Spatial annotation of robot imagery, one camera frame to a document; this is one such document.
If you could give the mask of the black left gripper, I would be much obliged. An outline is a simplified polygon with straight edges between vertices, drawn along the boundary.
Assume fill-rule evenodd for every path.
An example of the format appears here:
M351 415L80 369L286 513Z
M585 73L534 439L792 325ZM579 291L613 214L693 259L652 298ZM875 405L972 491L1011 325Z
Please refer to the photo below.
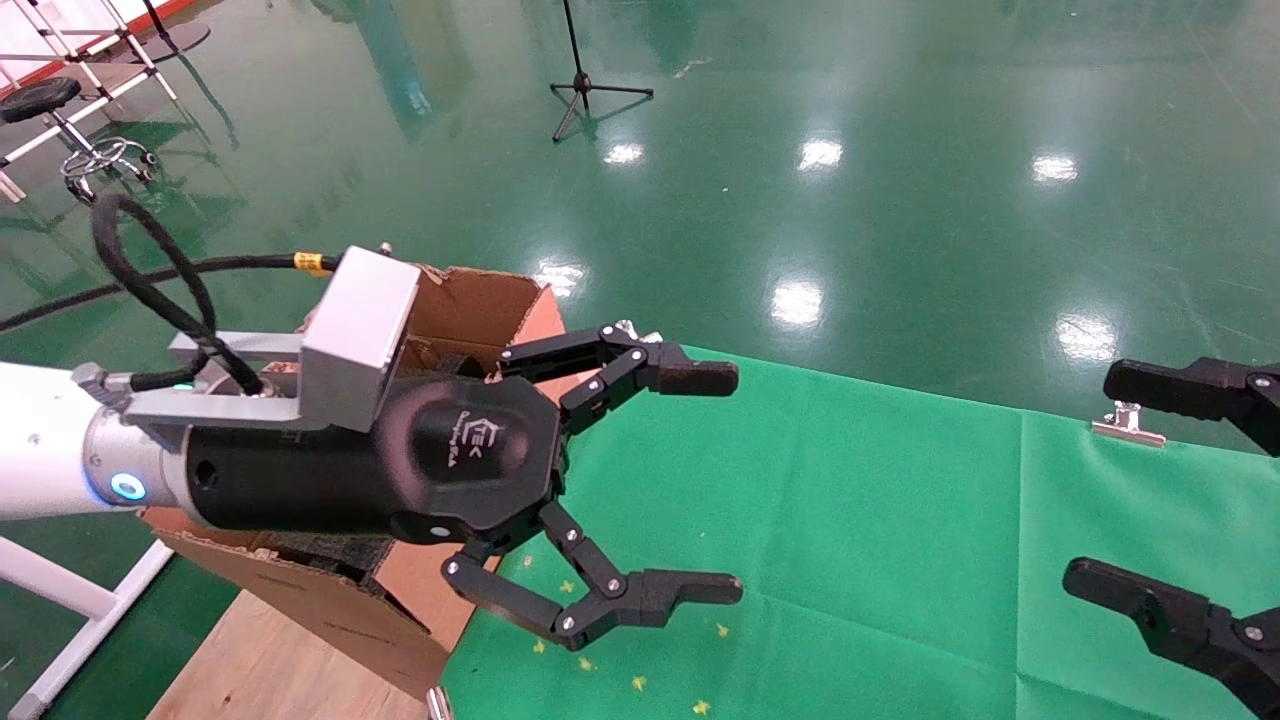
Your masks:
M443 375L399 383L366 433L195 428L186 448L191 502L210 527L467 541L442 565L451 588L571 652L617 626L663 628L682 603L741 601L731 574L620 571L550 502L563 460L559 406L534 384ZM538 529L588 588L568 607L485 568L490 546L522 544Z

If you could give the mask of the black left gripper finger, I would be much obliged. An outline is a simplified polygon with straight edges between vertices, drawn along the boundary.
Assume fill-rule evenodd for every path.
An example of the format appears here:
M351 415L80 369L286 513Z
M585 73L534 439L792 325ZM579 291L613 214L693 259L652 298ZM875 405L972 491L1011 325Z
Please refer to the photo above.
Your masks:
M500 374L535 386L580 374L588 378L559 396L559 424L576 436L641 391L672 396L728 397L739 387L733 363L690 357L675 342L644 342L617 325L598 325L511 345L499 354Z

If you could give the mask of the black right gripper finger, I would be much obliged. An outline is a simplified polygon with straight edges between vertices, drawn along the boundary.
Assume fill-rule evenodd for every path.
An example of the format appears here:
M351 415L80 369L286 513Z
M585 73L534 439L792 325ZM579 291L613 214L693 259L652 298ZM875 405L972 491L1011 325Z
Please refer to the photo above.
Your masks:
M1230 421L1271 457L1279 456L1279 366L1199 357L1176 369L1115 361L1103 393L1125 404L1202 421Z
M1071 596L1129 618L1156 657L1210 676L1257 719L1279 717L1279 607L1236 616L1203 594L1078 557L1066 565Z

